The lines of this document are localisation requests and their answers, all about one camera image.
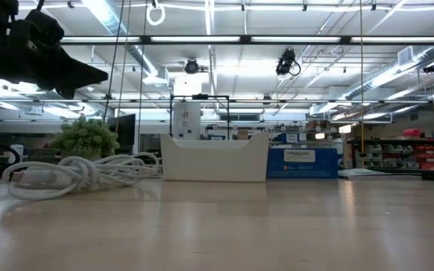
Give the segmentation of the black metal frame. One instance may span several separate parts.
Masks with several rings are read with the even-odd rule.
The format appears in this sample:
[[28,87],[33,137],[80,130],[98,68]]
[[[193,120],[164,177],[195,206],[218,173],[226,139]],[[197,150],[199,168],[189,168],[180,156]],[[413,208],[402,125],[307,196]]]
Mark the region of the black metal frame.
[[[225,110],[227,111],[227,120],[226,120],[226,125],[227,125],[227,135],[226,135],[226,139],[229,140],[230,139],[230,96],[214,96],[214,95],[207,95],[207,94],[194,94],[194,95],[182,95],[182,96],[176,96],[171,94],[170,95],[170,102],[169,102],[169,115],[170,115],[170,120],[169,120],[169,134],[170,136],[173,138],[173,134],[172,134],[172,124],[173,124],[173,107],[177,102],[196,102],[196,103],[200,103],[200,108],[203,104],[206,103],[210,103],[212,105],[216,104],[216,103],[221,103],[222,101],[226,101],[227,105],[225,106]],[[202,128],[202,108],[201,108],[201,128]]]

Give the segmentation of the shelf with red bins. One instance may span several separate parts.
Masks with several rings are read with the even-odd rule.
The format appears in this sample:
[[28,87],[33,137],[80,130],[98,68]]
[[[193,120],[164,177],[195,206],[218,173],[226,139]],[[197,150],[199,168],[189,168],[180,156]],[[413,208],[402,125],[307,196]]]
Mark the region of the shelf with red bins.
[[350,139],[352,167],[366,169],[434,170],[434,132],[427,137],[419,129],[401,136]]

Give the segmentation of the green potted plant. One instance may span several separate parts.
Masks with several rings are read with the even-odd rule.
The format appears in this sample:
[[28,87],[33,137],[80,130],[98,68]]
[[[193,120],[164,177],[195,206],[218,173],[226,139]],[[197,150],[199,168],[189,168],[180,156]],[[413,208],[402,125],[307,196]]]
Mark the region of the green potted plant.
[[60,151],[63,157],[82,157],[94,161],[112,156],[119,149],[118,135],[102,120],[79,117],[72,123],[64,123],[50,147]]

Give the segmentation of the black frame bar with lights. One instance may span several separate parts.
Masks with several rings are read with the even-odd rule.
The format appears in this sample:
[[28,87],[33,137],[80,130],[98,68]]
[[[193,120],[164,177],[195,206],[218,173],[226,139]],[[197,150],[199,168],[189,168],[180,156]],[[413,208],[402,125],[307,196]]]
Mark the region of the black frame bar with lights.
[[150,44],[296,44],[296,45],[434,45],[434,36],[320,36],[320,35],[190,35],[190,36],[67,36],[62,45]]

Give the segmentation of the white cylindrical tank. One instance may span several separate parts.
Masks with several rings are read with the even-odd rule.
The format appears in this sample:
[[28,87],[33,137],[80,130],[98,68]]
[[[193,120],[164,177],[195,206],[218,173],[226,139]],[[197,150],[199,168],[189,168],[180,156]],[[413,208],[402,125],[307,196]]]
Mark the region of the white cylindrical tank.
[[196,102],[177,102],[173,107],[173,138],[200,140],[201,108]]

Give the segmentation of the yellow vertical pole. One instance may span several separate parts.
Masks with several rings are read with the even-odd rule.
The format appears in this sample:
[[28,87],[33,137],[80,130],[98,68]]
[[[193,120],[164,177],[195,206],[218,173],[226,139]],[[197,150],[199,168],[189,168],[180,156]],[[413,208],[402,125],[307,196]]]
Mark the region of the yellow vertical pole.
[[360,145],[359,145],[359,157],[363,156],[365,143],[364,143],[364,93],[363,93],[363,84],[364,84],[364,55],[363,55],[363,8],[362,8],[362,0],[359,0],[359,48],[360,48],[360,90],[361,92],[361,109],[360,109]]

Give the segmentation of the blue box with white label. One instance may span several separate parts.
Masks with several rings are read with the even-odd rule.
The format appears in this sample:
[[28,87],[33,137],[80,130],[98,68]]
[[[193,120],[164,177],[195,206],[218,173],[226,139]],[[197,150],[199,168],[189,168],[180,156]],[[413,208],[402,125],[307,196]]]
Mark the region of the blue box with white label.
[[267,179],[336,179],[341,157],[334,148],[271,148]]

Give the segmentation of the white plastic bin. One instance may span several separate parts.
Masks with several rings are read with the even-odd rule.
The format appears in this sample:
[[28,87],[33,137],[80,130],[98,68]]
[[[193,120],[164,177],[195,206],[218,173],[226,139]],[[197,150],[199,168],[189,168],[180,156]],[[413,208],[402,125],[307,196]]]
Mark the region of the white plastic bin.
[[249,140],[179,140],[160,136],[165,181],[265,182],[270,135]]

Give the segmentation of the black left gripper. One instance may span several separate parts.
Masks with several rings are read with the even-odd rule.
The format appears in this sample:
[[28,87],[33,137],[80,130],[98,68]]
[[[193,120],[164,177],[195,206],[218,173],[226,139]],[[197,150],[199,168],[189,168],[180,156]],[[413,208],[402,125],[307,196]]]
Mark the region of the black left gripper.
[[107,72],[64,57],[63,36],[59,23],[40,10],[22,20],[0,20],[0,79],[55,87],[64,99],[74,99],[78,88],[109,79]]

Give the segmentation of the black monitor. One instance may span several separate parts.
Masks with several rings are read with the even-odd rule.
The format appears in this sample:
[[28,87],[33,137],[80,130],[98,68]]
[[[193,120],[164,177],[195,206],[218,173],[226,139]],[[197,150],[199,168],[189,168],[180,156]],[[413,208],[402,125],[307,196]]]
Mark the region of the black monitor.
[[118,135],[117,142],[120,146],[134,145],[136,128],[135,114],[109,118],[107,124],[109,129]]

